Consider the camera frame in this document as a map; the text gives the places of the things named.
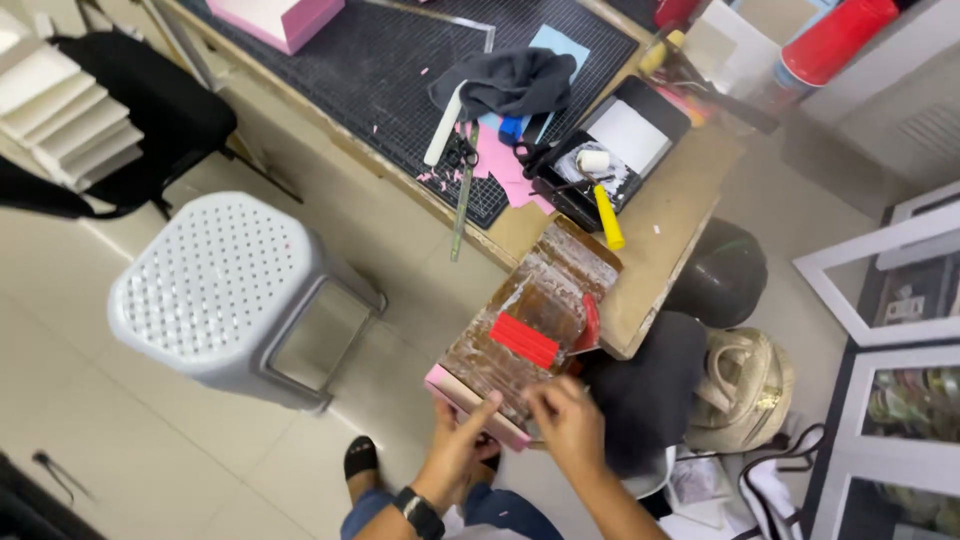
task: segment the red block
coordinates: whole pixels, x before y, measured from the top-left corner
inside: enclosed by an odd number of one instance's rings
[[[490,337],[517,355],[543,369],[550,369],[560,344],[501,311],[490,329]]]

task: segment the gray cloth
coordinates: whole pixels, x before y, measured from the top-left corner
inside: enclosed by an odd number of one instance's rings
[[[468,81],[460,90],[461,121],[491,110],[501,116],[552,112],[570,105],[570,75],[576,68],[573,56],[536,47],[470,53],[427,91],[433,104],[445,110],[454,88]]]

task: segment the wooden table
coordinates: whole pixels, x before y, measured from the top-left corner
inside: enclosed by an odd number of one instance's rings
[[[324,130],[344,152],[374,174],[397,185],[438,219],[452,225],[454,210],[439,197],[175,0],[156,1],[164,7],[165,14],[185,24],[227,60]],[[637,74],[636,65],[644,43],[651,37],[601,0],[581,0],[581,3],[640,42],[640,47],[610,81],[599,101],[625,77]],[[623,261],[624,271],[600,306],[602,343],[610,354],[622,359],[636,352],[719,200],[720,183],[742,154],[743,148],[735,137],[716,125],[690,131],[620,212],[620,227],[627,245],[616,254]],[[467,241],[510,271],[551,219],[536,205],[520,209],[507,207],[487,231],[468,223]]]

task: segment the beige bag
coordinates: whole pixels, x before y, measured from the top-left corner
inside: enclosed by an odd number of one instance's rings
[[[746,452],[773,437],[793,395],[786,351],[750,328],[707,330],[707,378],[697,387],[686,445]]]

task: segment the denim jeans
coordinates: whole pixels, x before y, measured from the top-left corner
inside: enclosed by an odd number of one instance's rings
[[[361,495],[340,527],[341,540],[351,540],[393,500],[393,495],[377,488]],[[463,509],[467,527],[488,524],[508,528],[530,540],[564,540],[546,516],[513,491],[491,489],[485,483],[478,483],[467,494]]]

